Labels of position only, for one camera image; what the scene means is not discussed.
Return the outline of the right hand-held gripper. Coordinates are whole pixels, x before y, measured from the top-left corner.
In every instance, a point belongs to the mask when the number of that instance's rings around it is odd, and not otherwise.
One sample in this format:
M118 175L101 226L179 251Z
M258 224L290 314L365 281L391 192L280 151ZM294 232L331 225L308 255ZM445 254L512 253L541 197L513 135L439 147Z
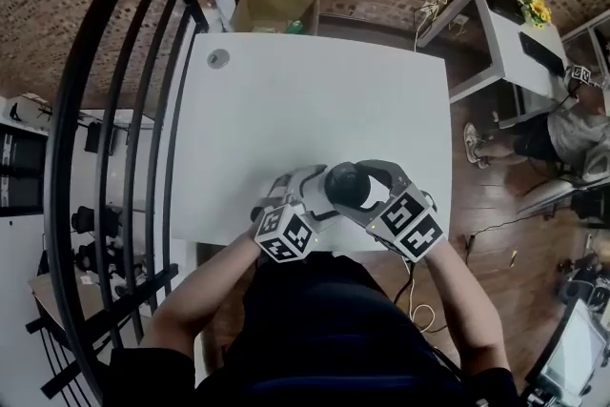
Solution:
M397 163L369 159L357 162L356 167L390 192L407 186L407 175ZM434 206L414 183L392 196L380 212L378 207L378 203L367 209L334 205L340 215L358 225L368 225L369 235L411 262L420 261L444 238Z

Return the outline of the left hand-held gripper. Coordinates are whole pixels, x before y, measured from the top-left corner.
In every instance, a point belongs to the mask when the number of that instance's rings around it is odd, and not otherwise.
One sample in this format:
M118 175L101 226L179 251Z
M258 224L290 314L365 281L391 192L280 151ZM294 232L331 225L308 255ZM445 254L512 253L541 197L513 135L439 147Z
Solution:
M341 218L337 211L329 211L324 191L327 168L315 164L284 173L254 204L254 242L272 260L305 258L318 242L318 234Z

